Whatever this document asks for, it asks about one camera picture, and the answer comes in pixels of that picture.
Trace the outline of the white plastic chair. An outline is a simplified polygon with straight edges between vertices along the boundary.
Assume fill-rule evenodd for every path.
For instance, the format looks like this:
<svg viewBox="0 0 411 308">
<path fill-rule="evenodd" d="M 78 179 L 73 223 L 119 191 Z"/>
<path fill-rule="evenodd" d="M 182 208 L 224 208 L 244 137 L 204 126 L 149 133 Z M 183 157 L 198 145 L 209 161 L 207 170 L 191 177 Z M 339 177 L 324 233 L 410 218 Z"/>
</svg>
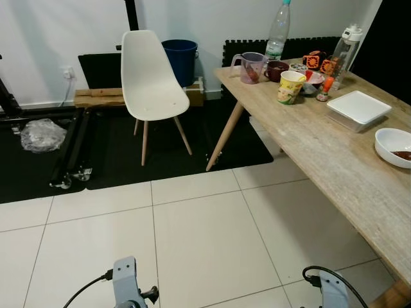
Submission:
<svg viewBox="0 0 411 308">
<path fill-rule="evenodd" d="M 188 110 L 189 98 L 152 30 L 129 30 L 121 38 L 121 96 L 129 114 L 143 123 L 142 166 L 146 164 L 150 121 L 174 120 L 189 155 L 193 154 L 178 118 Z"/>
</svg>

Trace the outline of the purple measuring jug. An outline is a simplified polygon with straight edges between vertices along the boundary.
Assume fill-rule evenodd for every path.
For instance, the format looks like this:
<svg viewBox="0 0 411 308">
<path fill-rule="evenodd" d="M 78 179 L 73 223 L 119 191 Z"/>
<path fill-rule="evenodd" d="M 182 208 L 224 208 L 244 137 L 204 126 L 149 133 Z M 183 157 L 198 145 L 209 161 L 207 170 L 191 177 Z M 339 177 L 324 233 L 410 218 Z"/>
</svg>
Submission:
<svg viewBox="0 0 411 308">
<path fill-rule="evenodd" d="M 230 62 L 231 74 L 245 84 L 258 84 L 268 61 L 267 55 L 257 52 L 236 54 Z"/>
</svg>

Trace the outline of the white lidded food container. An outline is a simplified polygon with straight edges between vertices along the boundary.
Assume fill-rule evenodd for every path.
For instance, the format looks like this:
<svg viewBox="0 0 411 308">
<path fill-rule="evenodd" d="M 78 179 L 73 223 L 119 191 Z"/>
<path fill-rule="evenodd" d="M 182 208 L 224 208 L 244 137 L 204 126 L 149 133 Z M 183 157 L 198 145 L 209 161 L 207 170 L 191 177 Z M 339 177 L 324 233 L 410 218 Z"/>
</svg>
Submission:
<svg viewBox="0 0 411 308">
<path fill-rule="evenodd" d="M 327 103 L 329 118 L 352 132 L 360 133 L 379 123 L 392 107 L 358 90 Z"/>
</svg>

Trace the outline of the tapered wooden table leg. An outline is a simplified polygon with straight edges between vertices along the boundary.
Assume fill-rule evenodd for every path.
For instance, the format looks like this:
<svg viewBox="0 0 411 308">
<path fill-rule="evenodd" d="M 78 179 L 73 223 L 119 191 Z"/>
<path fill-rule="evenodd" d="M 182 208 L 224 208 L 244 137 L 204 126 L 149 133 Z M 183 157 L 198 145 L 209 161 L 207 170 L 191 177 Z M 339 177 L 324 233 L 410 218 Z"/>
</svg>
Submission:
<svg viewBox="0 0 411 308">
<path fill-rule="evenodd" d="M 235 103 L 234 109 L 232 110 L 228 121 L 226 122 L 223 131 L 220 135 L 220 138 L 218 138 L 218 142 L 215 144 L 214 150 L 209 156 L 209 161 L 208 164 L 206 165 L 206 172 L 209 172 L 212 167 L 214 167 L 215 162 L 218 159 L 218 156 L 220 156 L 221 150 L 225 146 L 226 142 L 229 140 L 230 135 L 235 129 L 235 126 L 237 125 L 239 118 L 245 111 L 243 103 Z"/>
</svg>

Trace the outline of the small bowl with red food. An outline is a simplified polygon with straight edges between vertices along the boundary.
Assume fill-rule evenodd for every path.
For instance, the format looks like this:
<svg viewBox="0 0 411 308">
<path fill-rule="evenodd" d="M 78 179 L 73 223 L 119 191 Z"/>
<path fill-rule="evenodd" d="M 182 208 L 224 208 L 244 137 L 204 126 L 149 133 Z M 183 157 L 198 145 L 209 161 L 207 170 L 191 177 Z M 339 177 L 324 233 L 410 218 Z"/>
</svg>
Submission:
<svg viewBox="0 0 411 308">
<path fill-rule="evenodd" d="M 309 97 L 317 95 L 325 82 L 325 74 L 309 69 L 305 71 L 305 76 L 306 80 L 303 83 L 300 94 Z"/>
</svg>

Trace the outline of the small orange-capped spice bottle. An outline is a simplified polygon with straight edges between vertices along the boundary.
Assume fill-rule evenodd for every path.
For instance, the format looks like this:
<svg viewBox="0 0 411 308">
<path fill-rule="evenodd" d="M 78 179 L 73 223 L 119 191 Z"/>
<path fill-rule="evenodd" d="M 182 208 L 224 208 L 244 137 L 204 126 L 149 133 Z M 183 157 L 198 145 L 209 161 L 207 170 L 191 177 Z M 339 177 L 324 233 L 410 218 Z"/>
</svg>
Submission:
<svg viewBox="0 0 411 308">
<path fill-rule="evenodd" d="M 326 77 L 325 82 L 322 84 L 320 92 L 316 96 L 316 100 L 320 102 L 326 102 L 329 99 L 329 91 L 333 85 L 335 79 L 333 77 Z"/>
</svg>

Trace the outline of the crumpled clear plastic bag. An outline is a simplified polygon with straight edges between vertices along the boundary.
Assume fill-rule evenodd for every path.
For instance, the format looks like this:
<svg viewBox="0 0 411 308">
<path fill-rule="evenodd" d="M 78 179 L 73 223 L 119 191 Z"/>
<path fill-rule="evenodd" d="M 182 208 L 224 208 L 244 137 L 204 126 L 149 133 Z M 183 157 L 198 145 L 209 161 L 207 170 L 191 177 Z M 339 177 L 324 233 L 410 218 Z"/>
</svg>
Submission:
<svg viewBox="0 0 411 308">
<path fill-rule="evenodd" d="M 33 153 L 47 153 L 64 143 L 67 129 L 50 119 L 29 121 L 20 132 L 21 146 Z"/>
</svg>

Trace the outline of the black wall panel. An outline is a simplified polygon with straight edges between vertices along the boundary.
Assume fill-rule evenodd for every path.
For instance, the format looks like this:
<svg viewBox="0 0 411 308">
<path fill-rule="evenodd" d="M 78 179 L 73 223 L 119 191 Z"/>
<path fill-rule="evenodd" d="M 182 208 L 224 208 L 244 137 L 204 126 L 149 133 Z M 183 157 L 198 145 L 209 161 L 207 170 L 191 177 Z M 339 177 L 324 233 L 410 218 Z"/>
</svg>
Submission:
<svg viewBox="0 0 411 308">
<path fill-rule="evenodd" d="M 78 61 L 89 89 L 121 88 L 121 53 L 82 54 Z"/>
</svg>

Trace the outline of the blue plastic bucket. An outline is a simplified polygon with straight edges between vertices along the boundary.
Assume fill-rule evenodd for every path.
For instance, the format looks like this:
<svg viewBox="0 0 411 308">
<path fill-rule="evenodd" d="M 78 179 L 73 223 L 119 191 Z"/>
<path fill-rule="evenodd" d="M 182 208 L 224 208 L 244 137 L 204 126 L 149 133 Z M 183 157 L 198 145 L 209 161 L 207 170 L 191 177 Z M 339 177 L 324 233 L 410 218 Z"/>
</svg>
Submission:
<svg viewBox="0 0 411 308">
<path fill-rule="evenodd" d="M 161 44 L 179 85 L 182 88 L 192 85 L 195 78 L 197 43 L 188 39 L 168 39 Z"/>
</svg>

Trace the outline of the black floor mat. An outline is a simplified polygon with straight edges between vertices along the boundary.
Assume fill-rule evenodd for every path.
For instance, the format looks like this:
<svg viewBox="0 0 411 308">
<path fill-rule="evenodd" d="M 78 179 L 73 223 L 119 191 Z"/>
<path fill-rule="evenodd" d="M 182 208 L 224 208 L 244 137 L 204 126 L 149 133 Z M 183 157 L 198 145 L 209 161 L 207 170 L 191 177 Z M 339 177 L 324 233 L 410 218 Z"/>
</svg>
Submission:
<svg viewBox="0 0 411 308">
<path fill-rule="evenodd" d="M 207 101 L 180 115 L 185 136 L 172 120 L 150 123 L 148 147 L 125 108 L 101 108 L 90 114 L 82 162 L 92 168 L 88 181 L 73 181 L 69 192 L 118 187 L 138 182 L 203 173 L 234 102 Z M 32 153 L 8 126 L 0 126 L 0 203 L 65 194 L 50 187 L 58 152 Z"/>
</svg>

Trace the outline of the clear sports bottle white lid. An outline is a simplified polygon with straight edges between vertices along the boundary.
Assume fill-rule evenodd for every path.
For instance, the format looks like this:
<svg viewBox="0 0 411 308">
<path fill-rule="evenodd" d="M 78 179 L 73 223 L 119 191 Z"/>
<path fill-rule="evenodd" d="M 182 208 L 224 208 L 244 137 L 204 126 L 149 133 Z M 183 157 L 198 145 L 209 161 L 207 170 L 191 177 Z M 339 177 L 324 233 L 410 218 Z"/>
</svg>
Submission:
<svg viewBox="0 0 411 308">
<path fill-rule="evenodd" d="M 356 23 L 350 24 L 341 34 L 340 41 L 338 41 L 331 58 L 331 63 L 334 65 L 331 73 L 331 77 L 334 79 L 331 90 L 340 88 L 344 73 L 349 70 L 361 41 L 362 29 Z"/>
</svg>

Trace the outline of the yellow instant noodle cup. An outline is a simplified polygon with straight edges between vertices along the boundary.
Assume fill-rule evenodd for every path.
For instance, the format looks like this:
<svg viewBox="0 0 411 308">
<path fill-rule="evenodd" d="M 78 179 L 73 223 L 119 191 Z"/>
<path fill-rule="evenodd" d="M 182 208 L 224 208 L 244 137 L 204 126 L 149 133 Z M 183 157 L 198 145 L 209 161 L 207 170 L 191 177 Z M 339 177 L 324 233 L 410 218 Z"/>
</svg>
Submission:
<svg viewBox="0 0 411 308">
<path fill-rule="evenodd" d="M 306 75 L 299 71 L 282 71 L 276 101 L 282 105 L 293 105 L 305 81 Z"/>
</svg>

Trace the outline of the black vertical pole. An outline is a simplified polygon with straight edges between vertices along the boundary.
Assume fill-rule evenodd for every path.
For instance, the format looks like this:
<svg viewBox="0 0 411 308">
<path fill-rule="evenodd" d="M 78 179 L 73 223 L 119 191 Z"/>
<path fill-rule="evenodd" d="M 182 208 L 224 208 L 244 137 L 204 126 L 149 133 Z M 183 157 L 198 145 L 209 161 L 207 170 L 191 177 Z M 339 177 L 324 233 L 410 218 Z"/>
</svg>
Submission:
<svg viewBox="0 0 411 308">
<path fill-rule="evenodd" d="M 124 0 L 127 11 L 127 22 L 130 31 L 139 30 L 139 21 L 136 14 L 136 0 Z"/>
</svg>

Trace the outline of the dark maroon mug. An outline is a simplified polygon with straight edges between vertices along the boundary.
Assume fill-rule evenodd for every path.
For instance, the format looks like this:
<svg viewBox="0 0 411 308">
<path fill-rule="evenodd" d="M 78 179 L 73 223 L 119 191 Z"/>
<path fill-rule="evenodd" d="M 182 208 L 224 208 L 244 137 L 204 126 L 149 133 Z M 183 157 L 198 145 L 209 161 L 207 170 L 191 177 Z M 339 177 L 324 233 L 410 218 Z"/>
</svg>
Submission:
<svg viewBox="0 0 411 308">
<path fill-rule="evenodd" d="M 270 60 L 265 67 L 264 76 L 272 82 L 280 82 L 280 74 L 290 70 L 290 64 L 286 62 Z"/>
</svg>

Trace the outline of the white bowl with brown food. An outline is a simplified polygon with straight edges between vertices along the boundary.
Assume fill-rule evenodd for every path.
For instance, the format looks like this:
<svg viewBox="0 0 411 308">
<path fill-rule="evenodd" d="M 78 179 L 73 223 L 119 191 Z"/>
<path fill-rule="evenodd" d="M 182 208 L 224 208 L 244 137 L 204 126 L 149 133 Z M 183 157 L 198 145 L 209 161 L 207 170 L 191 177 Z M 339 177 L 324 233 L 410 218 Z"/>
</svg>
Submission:
<svg viewBox="0 0 411 308">
<path fill-rule="evenodd" d="M 396 167 L 411 168 L 411 133 L 384 127 L 375 133 L 375 150 L 378 155 Z"/>
</svg>

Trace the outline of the orange black cube mug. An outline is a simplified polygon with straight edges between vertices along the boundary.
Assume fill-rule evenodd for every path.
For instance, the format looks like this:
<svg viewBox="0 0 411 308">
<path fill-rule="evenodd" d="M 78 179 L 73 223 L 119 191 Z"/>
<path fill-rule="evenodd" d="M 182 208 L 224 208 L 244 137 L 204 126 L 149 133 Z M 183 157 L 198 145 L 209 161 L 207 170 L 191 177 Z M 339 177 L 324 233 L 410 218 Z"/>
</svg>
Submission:
<svg viewBox="0 0 411 308">
<path fill-rule="evenodd" d="M 320 71 L 323 61 L 327 58 L 325 51 L 316 50 L 302 57 L 302 64 L 304 64 L 309 70 Z"/>
<path fill-rule="evenodd" d="M 324 73 L 326 77 L 337 78 L 338 70 L 340 70 L 340 58 L 332 56 L 321 62 L 320 72 Z"/>
</svg>

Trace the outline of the black wheeled rail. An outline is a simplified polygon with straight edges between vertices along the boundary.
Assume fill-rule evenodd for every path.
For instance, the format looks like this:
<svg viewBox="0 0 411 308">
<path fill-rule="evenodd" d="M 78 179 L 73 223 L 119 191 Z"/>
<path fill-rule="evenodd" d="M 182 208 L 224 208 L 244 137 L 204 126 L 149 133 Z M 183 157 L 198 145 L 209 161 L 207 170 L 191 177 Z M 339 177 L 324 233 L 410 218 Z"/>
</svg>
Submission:
<svg viewBox="0 0 411 308">
<path fill-rule="evenodd" d="M 68 126 L 64 141 L 59 147 L 59 156 L 49 181 L 52 188 L 69 189 L 73 180 L 87 182 L 93 168 L 84 158 L 86 129 L 91 120 L 90 108 L 77 108 Z"/>
</svg>

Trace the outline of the wooden plank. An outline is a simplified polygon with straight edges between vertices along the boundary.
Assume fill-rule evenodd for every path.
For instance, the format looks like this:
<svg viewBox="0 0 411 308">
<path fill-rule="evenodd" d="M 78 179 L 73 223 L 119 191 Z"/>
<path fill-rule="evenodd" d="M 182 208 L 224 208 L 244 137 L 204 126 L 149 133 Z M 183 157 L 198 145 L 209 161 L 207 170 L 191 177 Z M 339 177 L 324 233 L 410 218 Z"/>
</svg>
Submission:
<svg viewBox="0 0 411 308">
<path fill-rule="evenodd" d="M 205 91 L 202 88 L 202 77 L 195 79 L 193 85 L 185 87 L 183 91 L 188 95 L 190 105 L 201 107 L 206 99 Z M 76 90 L 74 92 L 74 106 L 77 108 L 92 107 L 118 107 L 124 106 L 125 100 L 121 95 L 120 88 L 100 89 L 100 90 Z"/>
</svg>

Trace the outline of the clear water bottle teal cap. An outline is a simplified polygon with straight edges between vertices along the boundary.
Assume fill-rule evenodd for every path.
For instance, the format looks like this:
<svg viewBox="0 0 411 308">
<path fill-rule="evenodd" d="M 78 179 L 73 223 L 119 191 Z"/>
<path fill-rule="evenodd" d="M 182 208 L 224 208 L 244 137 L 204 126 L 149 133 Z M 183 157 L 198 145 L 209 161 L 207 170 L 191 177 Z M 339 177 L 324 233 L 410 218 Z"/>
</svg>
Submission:
<svg viewBox="0 0 411 308">
<path fill-rule="evenodd" d="M 290 32 L 290 3 L 291 0 L 283 0 L 275 20 L 271 24 L 265 55 L 270 60 L 279 61 L 284 53 L 284 45 Z"/>
</svg>

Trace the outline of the black metal stand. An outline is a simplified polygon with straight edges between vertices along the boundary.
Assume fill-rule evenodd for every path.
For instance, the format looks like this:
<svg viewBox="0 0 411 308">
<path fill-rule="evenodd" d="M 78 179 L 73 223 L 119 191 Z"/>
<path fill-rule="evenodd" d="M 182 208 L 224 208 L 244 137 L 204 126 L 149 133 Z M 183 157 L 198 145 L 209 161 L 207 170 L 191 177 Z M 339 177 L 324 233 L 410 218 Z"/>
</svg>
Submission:
<svg viewBox="0 0 411 308">
<path fill-rule="evenodd" d="M 18 104 L 15 96 L 8 90 L 8 86 L 6 86 L 2 76 L 0 76 L 0 109 L 2 109 L 5 118 L 24 118 L 23 109 Z"/>
</svg>

